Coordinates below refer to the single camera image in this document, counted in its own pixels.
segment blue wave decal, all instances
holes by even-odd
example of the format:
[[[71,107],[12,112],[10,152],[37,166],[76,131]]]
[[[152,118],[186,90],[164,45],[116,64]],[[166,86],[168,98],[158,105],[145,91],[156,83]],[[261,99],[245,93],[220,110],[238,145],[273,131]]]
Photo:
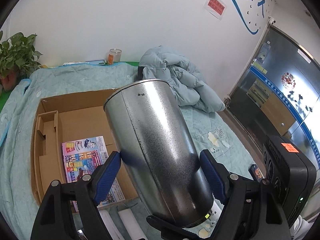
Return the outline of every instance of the blue wave decal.
[[[243,18],[243,16],[242,16],[242,13],[241,13],[241,11],[240,11],[240,8],[239,8],[236,0],[232,0],[232,2],[233,2],[233,4],[235,5],[235,7],[236,7],[236,9],[237,9],[237,11],[238,11],[238,14],[240,15],[240,17],[241,17],[241,19],[242,19],[245,27],[248,29],[248,31],[249,31],[251,34],[253,34],[253,35],[257,34],[257,32],[258,32],[259,29],[257,29],[255,32],[251,31],[251,30],[249,29],[249,27],[247,26],[247,24],[245,23],[245,20],[244,20],[244,18]]]

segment white power strip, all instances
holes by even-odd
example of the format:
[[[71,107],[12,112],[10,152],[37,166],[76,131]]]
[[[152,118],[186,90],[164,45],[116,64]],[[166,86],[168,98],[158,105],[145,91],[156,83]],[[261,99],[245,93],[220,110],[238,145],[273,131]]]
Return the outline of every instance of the white power strip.
[[[124,240],[107,210],[99,210],[100,216],[113,240]]]
[[[136,221],[131,209],[125,209],[118,213],[132,240],[148,240]]]

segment orange sticker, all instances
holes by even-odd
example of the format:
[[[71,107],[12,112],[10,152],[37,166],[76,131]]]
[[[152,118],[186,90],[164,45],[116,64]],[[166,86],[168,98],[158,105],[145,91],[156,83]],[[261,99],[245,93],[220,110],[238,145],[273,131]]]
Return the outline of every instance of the orange sticker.
[[[112,65],[113,64],[113,55],[108,56],[108,65]]]
[[[293,147],[293,145],[291,143],[281,143],[286,149],[288,152],[291,152],[291,153],[298,153],[299,151]]]

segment orange label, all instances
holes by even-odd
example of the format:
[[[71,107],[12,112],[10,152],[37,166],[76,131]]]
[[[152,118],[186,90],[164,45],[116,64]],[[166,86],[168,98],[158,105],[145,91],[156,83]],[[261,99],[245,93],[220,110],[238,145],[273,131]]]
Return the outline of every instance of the orange label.
[[[291,143],[281,143],[288,152],[291,153],[298,153],[299,151],[293,147],[293,145]]]
[[[208,6],[215,10],[218,14],[222,15],[224,6],[218,0],[210,0]]]
[[[108,65],[112,65],[113,64],[113,55],[108,56]]]

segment white wall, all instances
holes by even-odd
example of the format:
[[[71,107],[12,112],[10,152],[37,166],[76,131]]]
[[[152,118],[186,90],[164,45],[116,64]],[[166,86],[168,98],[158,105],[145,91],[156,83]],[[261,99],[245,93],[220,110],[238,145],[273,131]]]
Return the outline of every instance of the white wall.
[[[10,21],[10,16],[5,20],[4,24],[0,29],[0,31],[3,31],[3,35],[0,42],[6,41],[9,37],[9,21]]]
[[[320,62],[320,29],[301,0],[276,0],[271,16],[275,26],[302,45]]]
[[[174,47],[223,99],[259,43],[273,2],[266,0],[262,18],[258,0],[237,0],[250,29],[260,27],[252,35],[232,1],[222,1],[227,8],[218,20],[203,9],[206,0],[20,0],[8,33],[36,33],[35,47],[47,66],[101,59],[110,48],[122,49],[123,61],[139,61],[149,48]]]

